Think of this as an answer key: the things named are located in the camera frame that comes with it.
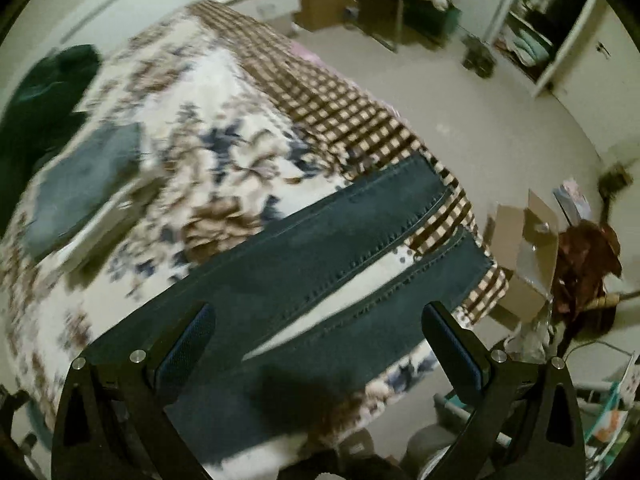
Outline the white wardrobe with open door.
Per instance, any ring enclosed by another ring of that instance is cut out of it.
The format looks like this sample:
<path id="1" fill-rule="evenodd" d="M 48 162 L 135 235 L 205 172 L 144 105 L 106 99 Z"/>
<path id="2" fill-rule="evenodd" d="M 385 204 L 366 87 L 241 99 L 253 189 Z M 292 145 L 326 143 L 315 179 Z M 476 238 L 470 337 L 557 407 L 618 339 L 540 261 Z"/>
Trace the white wardrobe with open door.
<path id="1" fill-rule="evenodd" d="M 639 0 L 504 0 L 492 46 L 603 154 L 639 136 Z"/>

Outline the dark blue denim jeans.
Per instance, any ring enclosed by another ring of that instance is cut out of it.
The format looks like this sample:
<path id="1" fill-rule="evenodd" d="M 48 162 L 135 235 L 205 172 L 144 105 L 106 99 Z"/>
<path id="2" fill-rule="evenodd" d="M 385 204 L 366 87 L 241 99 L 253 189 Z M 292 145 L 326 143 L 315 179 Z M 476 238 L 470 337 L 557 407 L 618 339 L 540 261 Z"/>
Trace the dark blue denim jeans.
<path id="1" fill-rule="evenodd" d="M 424 306 L 459 307 L 491 261 L 466 229 L 357 302 L 272 350 L 265 343 L 363 276 L 436 212 L 450 192 L 412 155 L 270 223 L 132 312 L 87 350 L 126 358 L 205 302 L 216 326 L 201 354 L 174 359 L 188 381 L 167 414 L 204 464 L 302 431 L 416 348 Z"/>

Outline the dark green garment pile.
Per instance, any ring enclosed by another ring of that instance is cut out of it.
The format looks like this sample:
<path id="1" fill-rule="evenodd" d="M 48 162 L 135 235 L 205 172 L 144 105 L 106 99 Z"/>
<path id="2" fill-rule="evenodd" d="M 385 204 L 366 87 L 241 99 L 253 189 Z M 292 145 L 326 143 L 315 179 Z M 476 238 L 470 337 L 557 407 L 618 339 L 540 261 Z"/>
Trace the dark green garment pile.
<path id="1" fill-rule="evenodd" d="M 32 176 L 86 121 L 74 108 L 100 65 L 93 46 L 73 46 L 32 66 L 13 93 L 1 118 L 2 230 Z"/>

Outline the floral and checked fleece blanket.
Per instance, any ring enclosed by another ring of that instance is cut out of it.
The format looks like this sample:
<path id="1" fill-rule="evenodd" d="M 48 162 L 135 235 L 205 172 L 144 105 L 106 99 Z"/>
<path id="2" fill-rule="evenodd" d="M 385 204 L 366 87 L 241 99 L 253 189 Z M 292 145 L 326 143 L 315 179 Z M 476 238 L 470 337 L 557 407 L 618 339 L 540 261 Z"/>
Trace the floral and checked fleece blanket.
<path id="1" fill-rule="evenodd" d="M 73 355 L 145 301 L 270 224 L 413 155 L 439 184 L 426 216 L 337 292 L 319 292 L 316 315 L 436 252 L 451 255 L 459 237 L 472 243 L 480 270 L 454 298 L 458 322 L 473 326 L 506 294 L 464 189 L 396 110 L 228 6 L 192 4 L 130 39 L 103 62 L 77 110 L 85 123 L 53 167 L 100 127 L 136 124 L 140 159 L 160 170 L 160 187 L 141 214 L 126 214 L 122 234 L 99 239 L 95 262 L 73 271 L 29 251 L 44 170 L 11 214 L 1 243 L 8 345 L 16 380 L 47 425 Z"/>

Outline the folded grey-blue jeans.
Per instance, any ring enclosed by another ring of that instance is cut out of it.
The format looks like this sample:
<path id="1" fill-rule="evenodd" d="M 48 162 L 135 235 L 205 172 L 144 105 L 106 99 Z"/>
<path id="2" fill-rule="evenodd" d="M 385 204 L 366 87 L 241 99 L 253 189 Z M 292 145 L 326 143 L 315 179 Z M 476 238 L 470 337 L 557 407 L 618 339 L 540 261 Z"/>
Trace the folded grey-blue jeans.
<path id="1" fill-rule="evenodd" d="M 142 125 L 106 122 L 43 175 L 26 252 L 37 261 L 65 245 L 125 184 L 137 177 Z"/>

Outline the open cardboard box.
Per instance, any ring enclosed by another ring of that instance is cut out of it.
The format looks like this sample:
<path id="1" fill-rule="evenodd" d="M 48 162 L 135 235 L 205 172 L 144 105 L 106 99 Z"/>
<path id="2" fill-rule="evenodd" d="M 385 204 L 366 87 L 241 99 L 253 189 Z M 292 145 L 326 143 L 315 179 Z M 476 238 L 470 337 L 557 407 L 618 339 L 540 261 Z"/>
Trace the open cardboard box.
<path id="1" fill-rule="evenodd" d="M 551 300 L 558 249 L 558 217 L 533 190 L 524 208 L 498 205 L 490 250 L 509 284 L 499 304 L 523 323 Z"/>

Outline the dark red crumpled cloth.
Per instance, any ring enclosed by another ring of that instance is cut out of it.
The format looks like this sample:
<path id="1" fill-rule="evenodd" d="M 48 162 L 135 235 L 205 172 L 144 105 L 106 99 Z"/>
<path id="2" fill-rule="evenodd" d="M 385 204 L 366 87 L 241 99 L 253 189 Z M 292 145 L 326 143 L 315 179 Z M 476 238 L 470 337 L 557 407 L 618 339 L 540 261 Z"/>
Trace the dark red crumpled cloth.
<path id="1" fill-rule="evenodd" d="M 622 275 L 620 242 L 608 224 L 582 220 L 559 235 L 552 282 L 553 313 L 570 320 L 604 295 L 608 274 Z"/>

